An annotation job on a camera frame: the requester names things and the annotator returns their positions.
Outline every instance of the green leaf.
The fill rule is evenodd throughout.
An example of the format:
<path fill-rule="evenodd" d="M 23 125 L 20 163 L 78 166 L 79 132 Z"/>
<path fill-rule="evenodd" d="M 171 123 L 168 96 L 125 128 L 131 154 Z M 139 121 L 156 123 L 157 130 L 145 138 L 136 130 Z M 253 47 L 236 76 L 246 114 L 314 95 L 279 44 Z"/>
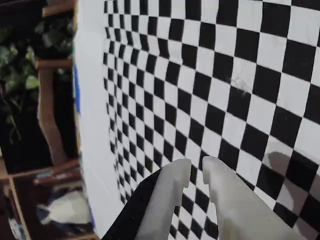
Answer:
<path fill-rule="evenodd" d="M 0 28 L 0 44 L 6 40 L 12 32 L 12 27 Z"/>
<path fill-rule="evenodd" d="M 39 80 L 35 76 L 28 76 L 25 81 L 25 88 L 27 90 L 36 89 L 39 87 Z"/>
<path fill-rule="evenodd" d="M 63 38 L 64 35 L 55 29 L 42 35 L 42 40 L 46 48 L 51 48 L 52 46 L 57 45 Z"/>
<path fill-rule="evenodd" d="M 45 22 L 44 21 L 39 22 L 39 24 L 34 28 L 34 31 L 37 34 L 43 34 L 44 30 L 45 30 Z"/>
<path fill-rule="evenodd" d="M 0 46 L 0 68 L 10 63 L 15 55 L 5 46 Z"/>

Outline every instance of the checkerboard pattern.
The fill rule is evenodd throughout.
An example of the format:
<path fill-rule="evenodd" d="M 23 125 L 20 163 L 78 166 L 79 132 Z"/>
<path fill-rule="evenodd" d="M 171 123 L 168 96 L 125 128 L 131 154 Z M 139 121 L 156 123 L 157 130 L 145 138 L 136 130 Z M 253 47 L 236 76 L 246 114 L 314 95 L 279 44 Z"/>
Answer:
<path fill-rule="evenodd" d="M 122 202 L 188 158 L 169 239 L 217 239 L 202 173 L 214 156 L 295 231 L 320 239 L 320 1 L 108 0 L 104 13 Z"/>

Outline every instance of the white square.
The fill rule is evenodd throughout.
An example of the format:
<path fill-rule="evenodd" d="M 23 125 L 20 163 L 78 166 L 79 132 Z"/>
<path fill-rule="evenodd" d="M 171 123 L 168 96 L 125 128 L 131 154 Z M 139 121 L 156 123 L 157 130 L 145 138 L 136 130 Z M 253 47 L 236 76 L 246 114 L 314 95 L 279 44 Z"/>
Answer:
<path fill-rule="evenodd" d="M 184 111 L 180 109 L 177 109 L 175 127 L 186 137 L 189 136 L 190 121 L 191 121 L 190 115 L 186 114 Z"/>
<path fill-rule="evenodd" d="M 184 29 L 182 35 L 182 42 L 184 44 L 198 46 L 199 45 L 199 36 L 200 36 L 200 21 L 195 20 L 184 20 Z"/>
<path fill-rule="evenodd" d="M 192 94 L 194 90 L 195 75 L 196 71 L 194 69 L 182 65 L 178 77 L 178 87 L 187 93 Z"/>
<path fill-rule="evenodd" d="M 299 215 L 307 196 L 308 193 L 305 190 L 285 179 L 276 201 Z"/>
<path fill-rule="evenodd" d="M 219 0 L 201 0 L 201 22 L 215 24 Z"/>
<path fill-rule="evenodd" d="M 154 94 L 155 90 L 155 76 L 149 72 L 144 72 L 143 88 L 146 92 Z"/>
<path fill-rule="evenodd" d="M 148 60 L 148 53 L 145 51 L 140 51 L 138 61 L 136 63 L 137 68 L 141 70 L 146 70 L 147 60 Z"/>
<path fill-rule="evenodd" d="M 231 76 L 231 86 L 243 90 L 246 93 L 252 93 L 255 82 L 257 65 L 254 62 L 234 57 Z"/>
<path fill-rule="evenodd" d="M 276 200 L 274 200 L 272 197 L 270 197 L 268 194 L 266 194 L 264 191 L 262 191 L 260 188 L 255 187 L 254 193 L 257 194 L 259 198 L 261 198 L 262 201 L 264 201 L 265 204 L 268 205 L 268 207 L 273 210 L 276 205 Z"/>
<path fill-rule="evenodd" d="M 171 18 L 173 19 L 186 19 L 186 1 L 174 0 L 171 1 Z"/>
<path fill-rule="evenodd" d="M 171 19 L 169 17 L 160 16 L 158 17 L 157 23 L 156 36 L 168 40 Z"/>
<path fill-rule="evenodd" d="M 166 118 L 166 103 L 157 96 L 153 96 L 153 112 L 162 119 Z"/>
<path fill-rule="evenodd" d="M 151 36 L 151 35 L 148 35 L 147 38 L 148 38 L 147 41 L 149 44 L 149 54 L 152 54 L 154 56 L 159 56 L 160 50 L 159 50 L 158 38 L 156 36 Z"/>
<path fill-rule="evenodd" d="M 176 128 L 169 122 L 164 121 L 164 139 L 172 146 L 176 144 Z"/>
<path fill-rule="evenodd" d="M 139 15 L 139 26 L 138 31 L 140 34 L 148 34 L 148 22 L 149 17 L 147 15 Z"/>
<path fill-rule="evenodd" d="M 208 102 L 222 111 L 227 111 L 230 93 L 230 84 L 211 78 Z"/>
<path fill-rule="evenodd" d="M 281 72 L 284 64 L 286 46 L 286 38 L 261 32 L 256 63 Z"/>
<path fill-rule="evenodd" d="M 182 42 L 168 40 L 168 51 L 170 56 L 170 61 L 176 64 L 182 65 Z"/>
<path fill-rule="evenodd" d="M 251 95 L 247 122 L 264 132 L 270 134 L 276 105 L 259 96 Z"/>
<path fill-rule="evenodd" d="M 194 120 L 197 120 L 201 125 L 206 124 L 208 102 L 193 95 L 191 98 L 190 115 Z"/>
<path fill-rule="evenodd" d="M 291 147 L 269 136 L 262 162 L 273 171 L 285 176 L 292 152 Z"/>
<path fill-rule="evenodd" d="M 145 105 L 145 90 L 139 85 L 135 85 L 135 101 L 141 106 Z"/>
<path fill-rule="evenodd" d="M 166 103 L 178 107 L 178 88 L 167 81 L 164 82 L 164 100 Z"/>
<path fill-rule="evenodd" d="M 180 207 L 179 219 L 188 229 L 191 227 L 192 217 L 183 207 Z"/>
<path fill-rule="evenodd" d="M 295 140 L 294 150 L 305 155 L 316 164 L 320 164 L 319 139 L 320 125 L 303 118 Z"/>
<path fill-rule="evenodd" d="M 222 137 L 224 140 L 240 149 L 245 128 L 245 121 L 226 112 L 222 130 Z"/>
<path fill-rule="evenodd" d="M 255 186 L 258 181 L 261 164 L 262 162 L 259 159 L 240 150 L 236 172 Z"/>
<path fill-rule="evenodd" d="M 201 148 L 210 156 L 217 158 L 219 155 L 220 144 L 221 136 L 205 127 Z"/>
<path fill-rule="evenodd" d="M 311 83 L 320 87 L 320 48 L 317 47 L 315 50 L 314 63 L 313 63 L 313 71 L 311 77 Z"/>
<path fill-rule="evenodd" d="M 229 56 L 235 55 L 237 28 L 234 26 L 215 25 L 215 47 L 214 50 Z"/>
<path fill-rule="evenodd" d="M 239 1 L 236 27 L 260 32 L 262 21 L 262 1 Z"/>
<path fill-rule="evenodd" d="M 165 80 L 168 64 L 169 64 L 168 59 L 163 58 L 161 56 L 157 57 L 155 68 L 154 68 L 154 76 L 157 77 L 158 79 Z"/>
<path fill-rule="evenodd" d="M 196 54 L 196 71 L 211 77 L 214 71 L 214 59 L 215 52 L 213 50 L 201 46 L 198 47 Z"/>
<path fill-rule="evenodd" d="M 276 104 L 300 117 L 305 113 L 310 83 L 282 73 Z"/>
<path fill-rule="evenodd" d="M 319 27 L 319 11 L 304 7 L 291 6 L 288 39 L 317 46 Z"/>
<path fill-rule="evenodd" d="M 190 159 L 192 164 L 198 168 L 200 158 L 200 147 L 188 138 L 185 148 L 185 157 Z"/>

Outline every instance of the checkerboard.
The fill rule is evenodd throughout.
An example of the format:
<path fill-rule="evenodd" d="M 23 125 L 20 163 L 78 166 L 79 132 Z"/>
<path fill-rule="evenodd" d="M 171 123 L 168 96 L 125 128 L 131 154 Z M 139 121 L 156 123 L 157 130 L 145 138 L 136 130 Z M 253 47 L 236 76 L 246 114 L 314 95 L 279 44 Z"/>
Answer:
<path fill-rule="evenodd" d="M 202 173 L 214 156 L 286 224 L 320 239 L 320 1 L 108 0 L 104 13 L 122 202 L 188 158 L 169 239 L 217 239 Z"/>

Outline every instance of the black square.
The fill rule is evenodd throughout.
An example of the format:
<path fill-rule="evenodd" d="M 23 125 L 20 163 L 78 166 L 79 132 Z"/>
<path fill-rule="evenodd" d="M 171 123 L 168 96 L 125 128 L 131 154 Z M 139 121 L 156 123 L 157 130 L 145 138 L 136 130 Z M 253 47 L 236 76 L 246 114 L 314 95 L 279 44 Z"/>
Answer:
<path fill-rule="evenodd" d="M 222 139 L 218 158 L 229 168 L 236 170 L 238 165 L 239 149 Z"/>
<path fill-rule="evenodd" d="M 293 148 L 302 118 L 276 106 L 270 135 Z"/>
<path fill-rule="evenodd" d="M 154 115 L 154 130 L 158 132 L 161 136 L 164 135 L 164 129 L 165 129 L 165 121 L 158 117 L 157 115 Z"/>
<path fill-rule="evenodd" d="M 136 71 L 136 84 L 140 87 L 144 87 L 145 72 L 141 69 L 137 69 Z"/>
<path fill-rule="evenodd" d="M 141 119 L 142 121 L 144 120 L 144 107 L 139 103 L 135 104 L 135 114 L 139 119 Z"/>
<path fill-rule="evenodd" d="M 182 44 L 182 64 L 189 68 L 196 69 L 197 52 L 198 48 L 196 46 Z"/>
<path fill-rule="evenodd" d="M 259 47 L 259 33 L 237 28 L 235 56 L 254 62 L 257 62 Z"/>
<path fill-rule="evenodd" d="M 211 77 L 196 72 L 193 84 L 193 94 L 205 101 L 208 101 L 211 86 Z"/>
<path fill-rule="evenodd" d="M 201 20 L 201 1 L 185 0 L 185 19 Z"/>
<path fill-rule="evenodd" d="M 199 225 L 199 223 L 197 223 L 197 221 L 195 221 L 194 219 L 192 219 L 192 221 L 191 221 L 190 230 L 198 237 L 198 239 L 201 239 L 203 229 Z"/>
<path fill-rule="evenodd" d="M 314 0 L 291 0 L 292 6 L 307 8 L 307 9 L 314 9 L 320 11 L 320 1 Z"/>
<path fill-rule="evenodd" d="M 158 28 L 158 18 L 155 16 L 149 16 L 148 35 L 156 36 L 157 28 Z"/>
<path fill-rule="evenodd" d="M 293 151 L 285 176 L 295 185 L 309 192 L 318 167 L 318 164 Z"/>
<path fill-rule="evenodd" d="M 286 38 L 288 36 L 291 7 L 264 2 L 261 32 Z"/>
<path fill-rule="evenodd" d="M 216 25 L 201 22 L 199 46 L 214 50 L 215 43 L 216 43 Z"/>
<path fill-rule="evenodd" d="M 267 134 L 247 124 L 243 134 L 241 149 L 262 161 L 268 138 Z"/>
<path fill-rule="evenodd" d="M 184 193 L 182 194 L 181 206 L 192 215 L 194 210 L 194 203 Z"/>
<path fill-rule="evenodd" d="M 251 94 L 231 86 L 227 111 L 244 121 L 247 120 Z"/>
<path fill-rule="evenodd" d="M 135 181 L 137 181 L 137 171 L 134 170 L 132 167 L 130 167 L 130 175 Z"/>
<path fill-rule="evenodd" d="M 234 58 L 218 52 L 214 53 L 213 77 L 231 83 Z"/>
<path fill-rule="evenodd" d="M 177 236 L 177 230 L 175 229 L 175 227 L 174 226 L 170 226 L 170 234 L 172 235 L 172 237 L 174 237 L 174 238 L 176 238 L 176 236 Z"/>
<path fill-rule="evenodd" d="M 203 125 L 201 125 L 196 120 L 191 118 L 189 138 L 199 147 L 201 147 L 201 144 L 202 144 L 204 130 L 205 130 L 205 127 Z"/>
<path fill-rule="evenodd" d="M 185 21 L 181 19 L 171 19 L 170 29 L 169 29 L 169 39 L 176 40 L 178 42 L 182 41 L 182 36 L 184 33 Z"/>
<path fill-rule="evenodd" d="M 191 165 L 190 182 L 192 182 L 194 185 L 197 183 L 197 171 L 197 168 Z"/>
<path fill-rule="evenodd" d="M 170 161 L 172 162 L 172 157 L 174 155 L 174 147 L 171 146 L 170 143 L 168 143 L 166 140 L 164 140 L 163 144 L 163 155 Z"/>
<path fill-rule="evenodd" d="M 287 40 L 282 71 L 297 78 L 311 81 L 316 47 Z"/>
<path fill-rule="evenodd" d="M 138 148 L 140 148 L 142 151 L 145 150 L 145 140 L 142 136 L 139 134 L 136 135 L 136 145 Z"/>
<path fill-rule="evenodd" d="M 140 15 L 148 15 L 148 1 L 140 0 Z"/>
<path fill-rule="evenodd" d="M 165 103 L 165 120 L 173 126 L 176 125 L 177 109 L 168 103 Z"/>
<path fill-rule="evenodd" d="M 209 197 L 198 188 L 195 191 L 195 203 L 206 213 L 209 206 Z"/>
<path fill-rule="evenodd" d="M 185 155 L 187 147 L 187 138 L 178 130 L 175 132 L 175 148 L 179 150 L 182 155 Z"/>
<path fill-rule="evenodd" d="M 304 117 L 320 125 L 320 87 L 310 85 L 308 100 L 306 102 Z"/>
<path fill-rule="evenodd" d="M 305 220 L 311 227 L 320 232 L 319 213 L 320 202 L 309 194 L 300 212 L 300 218 Z"/>
<path fill-rule="evenodd" d="M 256 186 L 276 200 L 279 196 L 284 180 L 284 176 L 262 164 Z"/>
<path fill-rule="evenodd" d="M 128 95 L 127 94 L 122 94 L 122 105 L 128 109 Z"/>
<path fill-rule="evenodd" d="M 189 229 L 184 225 L 180 220 L 178 224 L 178 231 L 186 238 L 188 239 L 189 236 Z"/>
<path fill-rule="evenodd" d="M 204 229 L 206 234 L 214 239 L 218 239 L 219 232 L 218 232 L 218 225 L 212 222 L 208 217 L 206 217 Z"/>
<path fill-rule="evenodd" d="M 154 96 L 149 92 L 144 92 L 144 106 L 151 111 L 154 110 Z"/>
<path fill-rule="evenodd" d="M 162 1 L 159 4 L 159 16 L 170 17 L 171 16 L 171 1 Z"/>
<path fill-rule="evenodd" d="M 177 86 L 179 72 L 180 72 L 180 65 L 172 61 L 169 61 L 168 67 L 166 69 L 165 81 Z"/>
<path fill-rule="evenodd" d="M 130 59 L 130 63 L 132 65 L 137 65 L 137 61 L 138 61 L 138 55 L 139 55 L 139 51 L 137 49 L 133 49 L 132 50 L 132 54 L 131 54 L 131 59 Z"/>
<path fill-rule="evenodd" d="M 274 104 L 277 103 L 281 73 L 257 65 L 252 93 Z"/>
<path fill-rule="evenodd" d="M 144 138 L 151 144 L 154 143 L 154 131 L 148 127 L 147 125 L 144 126 Z"/>
<path fill-rule="evenodd" d="M 158 165 L 159 168 L 162 167 L 162 154 L 157 149 L 154 149 L 153 151 L 153 160 L 155 164 Z"/>
<path fill-rule="evenodd" d="M 219 1 L 219 10 L 216 23 L 228 26 L 237 26 L 238 1 Z"/>
<path fill-rule="evenodd" d="M 186 114 L 190 114 L 191 108 L 191 94 L 178 89 L 178 108 L 184 111 Z"/>
<path fill-rule="evenodd" d="M 208 104 L 205 115 L 205 126 L 214 131 L 215 133 L 222 135 L 224 128 L 226 113 L 219 108 Z"/>
<path fill-rule="evenodd" d="M 168 49 L 168 40 L 158 38 L 158 46 L 160 51 L 160 57 L 168 59 L 170 57 Z"/>
<path fill-rule="evenodd" d="M 132 82 L 129 82 L 129 96 L 133 99 L 136 97 L 136 86 Z"/>
<path fill-rule="evenodd" d="M 157 77 L 154 78 L 154 95 L 165 99 L 165 82 Z"/>
<path fill-rule="evenodd" d="M 141 175 L 141 177 L 145 177 L 145 168 L 141 165 L 139 161 L 136 162 L 138 173 Z"/>
<path fill-rule="evenodd" d="M 146 61 L 146 68 L 145 70 L 148 73 L 154 74 L 155 73 L 155 67 L 156 67 L 156 56 L 153 56 L 152 54 L 148 55 L 147 61 Z"/>
<path fill-rule="evenodd" d="M 142 50 L 149 52 L 149 42 L 148 37 L 144 34 L 140 34 L 140 43 Z"/>
<path fill-rule="evenodd" d="M 293 228 L 298 220 L 297 215 L 278 202 L 275 203 L 273 211 L 291 228 Z"/>
<path fill-rule="evenodd" d="M 131 15 L 131 29 L 133 32 L 139 31 L 139 16 Z"/>

